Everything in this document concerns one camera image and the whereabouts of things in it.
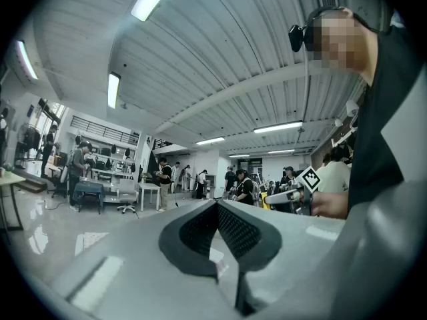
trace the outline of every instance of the glossy floor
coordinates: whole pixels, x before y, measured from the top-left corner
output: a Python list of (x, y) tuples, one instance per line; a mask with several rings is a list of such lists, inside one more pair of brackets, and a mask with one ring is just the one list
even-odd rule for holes
[[(152, 204), (149, 203), (149, 192), (145, 194), (143, 212), (138, 207), (137, 213), (127, 211), (122, 215), (114, 205), (110, 205), (98, 215), (97, 209), (82, 209), (80, 213), (74, 211), (61, 196), (52, 199), (51, 194), (46, 194), (45, 191), (33, 194), (15, 188), (24, 230), (9, 232), (11, 254), (21, 269), (50, 284), (74, 260), (77, 236), (87, 232), (108, 233), (129, 221), (157, 214), (155, 193), (153, 194)], [(8, 223), (17, 225), (9, 188), (3, 188), (3, 196)], [(175, 208), (175, 196), (168, 197), (168, 209)], [(181, 195), (177, 195), (177, 202), (183, 207), (197, 200), (183, 200)], [(220, 286), (230, 303), (233, 303), (238, 271), (236, 261), (219, 233), (214, 237), (212, 247), (225, 254), (224, 264), (227, 269), (220, 279)]]

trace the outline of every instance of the vr headset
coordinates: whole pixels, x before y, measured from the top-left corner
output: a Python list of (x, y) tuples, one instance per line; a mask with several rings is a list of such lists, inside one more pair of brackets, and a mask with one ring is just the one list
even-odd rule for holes
[[(305, 26), (300, 27), (298, 25), (293, 25), (288, 33), (292, 51), (298, 52), (301, 49), (302, 43), (304, 43), (307, 51), (312, 52), (314, 50), (314, 20), (319, 19), (324, 11), (339, 11), (341, 9), (341, 7), (337, 6), (319, 7), (310, 13)], [(378, 32), (375, 29), (371, 29), (365, 20), (356, 13), (353, 13), (353, 18), (367, 29), (373, 32)]]

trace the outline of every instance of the black t-shirt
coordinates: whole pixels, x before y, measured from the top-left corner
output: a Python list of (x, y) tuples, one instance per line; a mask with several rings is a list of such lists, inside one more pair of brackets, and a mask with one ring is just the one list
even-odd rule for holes
[(171, 183), (171, 174), (172, 174), (172, 168), (169, 165), (166, 165), (161, 170), (161, 174), (167, 175), (167, 179), (159, 178), (161, 184), (170, 184)]
[(226, 173), (226, 180), (227, 180), (226, 191), (229, 191), (230, 189), (232, 189), (234, 185), (234, 181), (236, 181), (236, 174), (234, 174), (234, 172), (232, 171), (228, 171)]
[(52, 152), (53, 146), (48, 144), (48, 142), (53, 142), (53, 134), (52, 133), (48, 133), (46, 135), (46, 144), (45, 144), (45, 148), (43, 148), (43, 153), (50, 155), (50, 153)]
[(289, 182), (291, 180), (292, 179), (290, 179), (287, 175), (285, 175), (284, 177), (282, 177), (282, 180), (280, 181), (280, 185), (283, 185), (283, 184), (289, 185)]
[(240, 203), (253, 205), (254, 204), (254, 198), (252, 198), (252, 189), (254, 188), (254, 184), (252, 184), (252, 180), (248, 179), (244, 183), (240, 183), (238, 185), (238, 190), (236, 191), (236, 195), (240, 196), (242, 193), (246, 194), (246, 197), (243, 199), (240, 199)]
[(391, 27), (389, 33), (378, 34), (374, 81), (364, 96), (358, 114), (349, 208), (371, 201), (386, 188), (403, 181), (381, 130), (405, 100), (422, 64), (423, 60), (406, 29)]

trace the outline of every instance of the railing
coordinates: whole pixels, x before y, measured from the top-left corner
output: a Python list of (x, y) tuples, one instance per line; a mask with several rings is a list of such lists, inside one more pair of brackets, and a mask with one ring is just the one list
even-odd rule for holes
[(139, 137), (136, 135), (116, 131), (115, 129), (98, 125), (97, 123), (84, 120), (77, 116), (73, 116), (73, 119), (71, 120), (71, 126), (81, 129), (82, 131), (88, 131), (90, 133), (106, 137), (108, 139), (129, 143), (130, 145), (136, 146), (138, 144)]
[(173, 143), (167, 142), (167, 141), (164, 141), (164, 140), (161, 140), (161, 139), (156, 139), (156, 140), (154, 140), (154, 148), (153, 148), (153, 150), (154, 149), (163, 148), (163, 147), (166, 147), (166, 146), (170, 146), (170, 145), (173, 145)]

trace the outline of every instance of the hand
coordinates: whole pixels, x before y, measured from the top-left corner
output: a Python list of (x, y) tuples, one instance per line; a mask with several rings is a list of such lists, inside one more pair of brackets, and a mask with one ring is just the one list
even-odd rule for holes
[[(300, 201), (304, 202), (304, 191), (300, 192)], [(314, 192), (312, 215), (346, 219), (348, 215), (348, 193)]]

